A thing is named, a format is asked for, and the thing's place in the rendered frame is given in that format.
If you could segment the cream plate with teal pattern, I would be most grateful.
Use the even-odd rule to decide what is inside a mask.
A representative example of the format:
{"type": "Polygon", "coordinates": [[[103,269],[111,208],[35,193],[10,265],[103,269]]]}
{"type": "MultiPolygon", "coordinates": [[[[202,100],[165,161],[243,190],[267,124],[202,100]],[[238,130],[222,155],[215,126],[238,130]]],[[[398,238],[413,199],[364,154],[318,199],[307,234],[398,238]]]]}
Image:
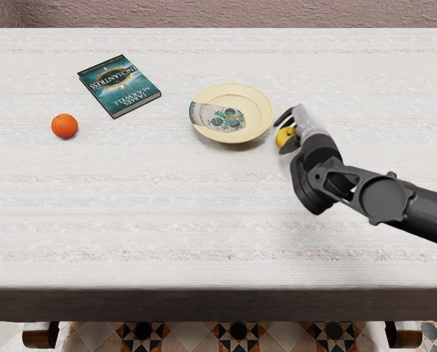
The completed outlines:
{"type": "Polygon", "coordinates": [[[194,128],[216,142],[239,144],[262,136],[274,118],[273,105],[258,89],[241,83],[214,84],[191,101],[194,128]]]}

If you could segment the yellow fruit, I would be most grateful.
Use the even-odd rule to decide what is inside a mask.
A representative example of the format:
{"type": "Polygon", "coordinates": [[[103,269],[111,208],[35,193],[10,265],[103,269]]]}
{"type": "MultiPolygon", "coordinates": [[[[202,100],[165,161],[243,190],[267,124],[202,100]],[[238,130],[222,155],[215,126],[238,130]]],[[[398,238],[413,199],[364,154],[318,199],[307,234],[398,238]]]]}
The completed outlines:
{"type": "Polygon", "coordinates": [[[280,150],[286,152],[295,149],[295,142],[297,140],[296,129],[291,126],[280,128],[276,134],[276,144],[280,150]]]}

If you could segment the orange fruit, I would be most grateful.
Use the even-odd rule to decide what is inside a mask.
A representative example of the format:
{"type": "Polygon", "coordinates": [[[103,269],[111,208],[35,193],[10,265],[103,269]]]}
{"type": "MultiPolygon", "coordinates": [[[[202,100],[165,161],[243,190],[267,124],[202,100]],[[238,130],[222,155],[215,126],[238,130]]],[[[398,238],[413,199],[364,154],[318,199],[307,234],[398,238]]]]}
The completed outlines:
{"type": "Polygon", "coordinates": [[[51,130],[55,136],[62,139],[69,139],[78,131],[78,122],[70,114],[58,114],[51,121],[51,130]]]}

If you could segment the teal paperback book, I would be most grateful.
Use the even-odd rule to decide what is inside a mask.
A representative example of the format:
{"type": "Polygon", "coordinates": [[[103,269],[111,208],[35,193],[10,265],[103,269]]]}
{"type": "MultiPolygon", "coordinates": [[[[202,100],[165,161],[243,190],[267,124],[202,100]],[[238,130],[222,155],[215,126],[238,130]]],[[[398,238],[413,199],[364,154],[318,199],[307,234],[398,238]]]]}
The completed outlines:
{"type": "Polygon", "coordinates": [[[161,91],[123,55],[78,72],[79,80],[112,119],[161,97],[161,91]]]}

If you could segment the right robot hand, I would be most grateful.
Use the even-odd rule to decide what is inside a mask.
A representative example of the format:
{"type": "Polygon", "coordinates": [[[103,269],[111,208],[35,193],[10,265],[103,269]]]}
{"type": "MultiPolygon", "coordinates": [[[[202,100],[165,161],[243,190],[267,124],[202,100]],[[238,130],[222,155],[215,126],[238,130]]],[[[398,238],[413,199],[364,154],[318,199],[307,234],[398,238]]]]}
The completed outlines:
{"type": "Polygon", "coordinates": [[[273,124],[273,127],[279,129],[287,126],[296,129],[295,149],[289,152],[279,149],[280,155],[299,152],[311,137],[330,136],[324,125],[301,103],[286,110],[273,124]]]}

